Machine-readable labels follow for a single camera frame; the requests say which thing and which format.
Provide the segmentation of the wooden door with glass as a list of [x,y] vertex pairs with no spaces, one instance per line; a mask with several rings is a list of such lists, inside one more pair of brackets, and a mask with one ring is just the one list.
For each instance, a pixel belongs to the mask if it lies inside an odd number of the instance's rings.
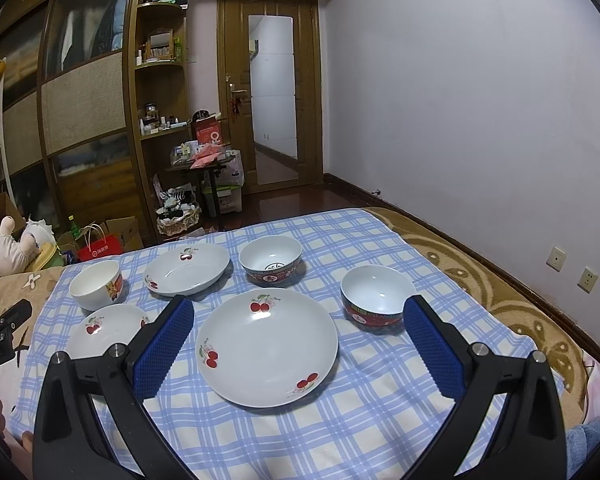
[[219,103],[250,194],[323,173],[317,0],[219,0]]

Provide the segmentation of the red patterned bowl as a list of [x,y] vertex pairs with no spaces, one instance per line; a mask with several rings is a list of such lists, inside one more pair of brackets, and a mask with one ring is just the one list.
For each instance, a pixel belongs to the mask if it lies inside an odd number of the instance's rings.
[[402,321],[406,300],[416,294],[410,278],[388,266],[358,266],[340,283],[344,311],[359,325],[382,328]]
[[302,246],[293,237],[268,235],[241,249],[239,263],[252,281],[278,284],[294,274],[302,257]]

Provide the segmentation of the wall socket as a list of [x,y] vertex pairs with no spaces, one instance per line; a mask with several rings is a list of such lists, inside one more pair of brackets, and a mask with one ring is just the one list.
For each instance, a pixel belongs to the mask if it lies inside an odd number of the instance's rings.
[[546,264],[556,272],[560,272],[567,259],[567,253],[557,246],[554,246],[547,257]]
[[598,274],[586,266],[578,281],[580,289],[584,290],[587,294],[592,292],[596,282],[598,280]]

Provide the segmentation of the cardboard box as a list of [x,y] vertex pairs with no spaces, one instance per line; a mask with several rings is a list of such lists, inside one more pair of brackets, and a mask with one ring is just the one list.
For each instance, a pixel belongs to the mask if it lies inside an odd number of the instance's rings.
[[136,250],[143,248],[136,217],[106,220],[106,229],[120,241],[123,252],[136,252]]

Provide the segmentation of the upper wall socket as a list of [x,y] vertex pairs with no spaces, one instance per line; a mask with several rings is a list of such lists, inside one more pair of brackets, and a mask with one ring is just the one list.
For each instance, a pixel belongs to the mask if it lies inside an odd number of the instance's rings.
[[547,257],[546,264],[556,272],[560,272],[567,259],[567,253],[557,246],[554,246]]

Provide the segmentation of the wooden wardrobe cabinet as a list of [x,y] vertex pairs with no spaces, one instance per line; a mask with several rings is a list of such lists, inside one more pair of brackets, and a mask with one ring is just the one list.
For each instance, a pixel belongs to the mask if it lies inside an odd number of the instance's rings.
[[33,218],[136,219],[162,240],[155,182],[191,136],[188,0],[4,0],[4,160]]

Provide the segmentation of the blue checked blanket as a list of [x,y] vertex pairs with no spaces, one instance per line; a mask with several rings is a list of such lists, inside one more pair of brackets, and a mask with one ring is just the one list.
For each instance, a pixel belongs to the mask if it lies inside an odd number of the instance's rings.
[[69,266],[9,426],[38,479],[562,479],[555,378],[342,209]]

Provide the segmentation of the white bowl orange label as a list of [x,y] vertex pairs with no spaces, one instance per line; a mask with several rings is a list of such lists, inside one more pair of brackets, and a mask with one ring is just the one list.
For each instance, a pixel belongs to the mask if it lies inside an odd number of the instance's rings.
[[79,307],[94,312],[119,300],[122,289],[120,263],[106,260],[93,263],[80,271],[73,278],[68,292]]

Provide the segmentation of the brown floral bedspread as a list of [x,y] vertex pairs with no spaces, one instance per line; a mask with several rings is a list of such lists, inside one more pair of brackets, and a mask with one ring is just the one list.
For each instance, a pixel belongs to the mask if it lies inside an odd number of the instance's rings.
[[[600,363],[577,343],[573,328],[560,326],[557,315],[542,310],[500,274],[411,218],[381,207],[368,207],[366,211],[400,235],[498,321],[516,334],[533,339],[546,353],[550,366],[564,378],[566,391],[560,404],[568,428],[600,418]],[[8,408],[14,408],[34,323],[63,271],[62,266],[50,266],[0,278],[0,316],[21,299],[32,306],[28,321],[14,332],[18,356],[4,373],[6,393],[2,400]]]

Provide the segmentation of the wicker basket with items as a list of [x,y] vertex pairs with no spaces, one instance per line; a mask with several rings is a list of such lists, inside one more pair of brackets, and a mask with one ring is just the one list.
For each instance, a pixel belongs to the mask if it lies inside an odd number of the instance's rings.
[[201,214],[195,192],[190,184],[159,192],[158,232],[166,237],[181,234],[195,226]]

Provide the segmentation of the red box on table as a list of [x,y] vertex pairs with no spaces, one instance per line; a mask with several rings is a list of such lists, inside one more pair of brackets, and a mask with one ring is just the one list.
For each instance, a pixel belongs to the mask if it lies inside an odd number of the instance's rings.
[[200,145],[224,144],[221,121],[216,116],[196,120],[193,123],[193,129],[195,129],[196,139]]

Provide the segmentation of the red paper gift bag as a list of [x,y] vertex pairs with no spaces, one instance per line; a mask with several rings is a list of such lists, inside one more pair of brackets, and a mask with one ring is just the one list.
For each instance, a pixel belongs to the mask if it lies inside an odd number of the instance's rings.
[[77,252],[77,257],[82,262],[123,254],[121,240],[114,234],[106,232],[100,224],[88,224],[82,234],[85,243]]

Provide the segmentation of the large cherry plate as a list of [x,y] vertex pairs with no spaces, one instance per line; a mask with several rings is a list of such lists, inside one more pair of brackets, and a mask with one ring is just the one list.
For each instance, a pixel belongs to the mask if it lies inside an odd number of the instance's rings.
[[207,384],[245,408],[278,408],[323,382],[338,355],[333,319],[286,288],[259,288],[217,307],[199,328],[196,354]]

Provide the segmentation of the white storage box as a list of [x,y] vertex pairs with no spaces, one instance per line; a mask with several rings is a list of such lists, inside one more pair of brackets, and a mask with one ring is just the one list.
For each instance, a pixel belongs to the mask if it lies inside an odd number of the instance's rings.
[[[216,188],[217,200],[221,214],[233,214],[242,211],[242,187],[238,185],[227,185]],[[211,188],[204,188],[203,195],[208,203],[211,217],[216,216],[215,203]]]

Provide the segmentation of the pink plush toy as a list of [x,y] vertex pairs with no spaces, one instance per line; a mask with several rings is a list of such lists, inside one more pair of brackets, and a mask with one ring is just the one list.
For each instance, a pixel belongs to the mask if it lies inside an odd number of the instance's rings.
[[15,222],[5,216],[0,222],[0,277],[22,273],[39,255],[40,248],[30,232],[24,232],[20,240],[12,236]]

